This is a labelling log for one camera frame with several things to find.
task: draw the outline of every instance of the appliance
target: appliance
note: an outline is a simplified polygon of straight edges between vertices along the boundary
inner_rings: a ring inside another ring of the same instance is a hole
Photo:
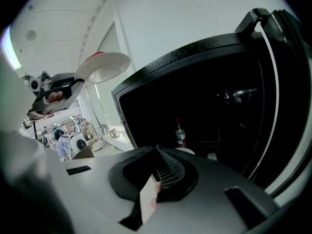
[[[264,34],[254,31],[258,22]],[[197,156],[215,154],[266,189],[291,162],[307,130],[311,53],[296,18],[285,10],[257,8],[235,33],[165,54],[127,78],[112,96],[134,147],[176,148],[178,117]],[[179,96],[176,87],[183,88]],[[157,124],[141,131],[151,119]],[[294,167],[302,171],[311,154],[298,153]],[[281,194],[297,176],[281,180],[269,193]]]
[[[86,142],[83,139],[82,133],[76,134],[75,136],[70,136],[70,147],[73,151],[73,157],[77,155],[84,147],[86,147]]]
[[[116,128],[114,128],[112,131],[110,131],[109,134],[112,138],[118,138],[120,136],[120,133],[117,131]]]
[[[110,131],[109,131],[108,126],[102,124],[102,125],[100,126],[100,128],[99,128],[99,132],[100,132],[101,136],[103,137],[103,136],[105,136],[105,135],[108,135]]]
[[[42,223],[49,216],[46,230],[85,233],[88,228],[95,233],[112,228],[110,233],[130,234],[140,227],[141,234],[194,229],[204,233],[209,226],[213,233],[243,233],[278,210],[271,197],[240,174],[184,151],[151,146],[60,162],[54,150],[44,149],[37,141],[14,132],[3,137],[3,147],[12,149],[6,161],[18,164],[23,160],[27,170],[1,167],[4,178],[18,192],[36,189],[35,195],[25,193],[25,198],[40,212],[36,221]],[[30,145],[21,156],[20,151]],[[45,163],[46,169],[39,173]],[[155,169],[162,181],[157,210],[141,225],[139,192]]]

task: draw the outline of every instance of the person in blue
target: person in blue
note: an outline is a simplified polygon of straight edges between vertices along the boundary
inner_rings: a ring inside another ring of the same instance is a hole
[[[69,144],[69,136],[64,134],[61,128],[53,130],[54,139],[57,141],[56,148],[60,158],[70,160],[73,158],[72,150]]]

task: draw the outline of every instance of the light fixture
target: light fixture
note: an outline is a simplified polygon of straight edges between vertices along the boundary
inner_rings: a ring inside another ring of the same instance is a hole
[[[129,66],[130,58],[125,54],[96,52],[80,65],[74,78],[100,83],[120,75]]]
[[[12,42],[11,42],[11,36],[10,36],[10,26],[7,27],[7,29],[5,30],[3,37],[1,39],[1,47],[6,55],[6,57],[8,58],[11,66],[14,69],[18,69],[21,67],[20,61],[17,58]]]

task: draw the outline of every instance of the person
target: person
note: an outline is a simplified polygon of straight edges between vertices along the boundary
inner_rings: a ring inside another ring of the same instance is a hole
[[[42,135],[43,139],[43,146],[44,147],[50,147],[51,149],[55,150],[55,144],[52,141],[51,135],[49,133]]]
[[[44,127],[43,127],[43,131],[42,131],[42,135],[46,135],[47,133],[48,133],[47,127],[44,126]]]
[[[57,141],[56,149],[60,158],[70,160],[73,158],[72,149],[69,143],[69,136],[64,134],[61,128],[56,128],[53,131],[54,139]]]
[[[78,124],[78,127],[79,127],[79,132],[81,133],[82,132],[82,123],[81,123],[79,118],[78,118],[77,124]]]
[[[73,122],[73,125],[74,125],[74,130],[75,130],[75,133],[80,133],[80,128],[78,127],[78,124],[74,118],[74,116],[72,117],[72,122]]]
[[[64,125],[64,124],[62,124],[62,129],[63,129],[65,134],[68,132],[68,129],[67,129],[66,125]]]
[[[69,133],[70,133],[71,135],[74,134],[74,133],[75,133],[75,128],[74,128],[74,126],[71,125],[68,131],[69,131]]]

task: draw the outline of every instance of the red and white can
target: red and white can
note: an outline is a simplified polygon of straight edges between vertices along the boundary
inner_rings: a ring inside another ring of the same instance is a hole
[[[177,145],[179,147],[186,147],[186,140],[185,140],[185,131],[184,130],[176,130],[175,132]]]

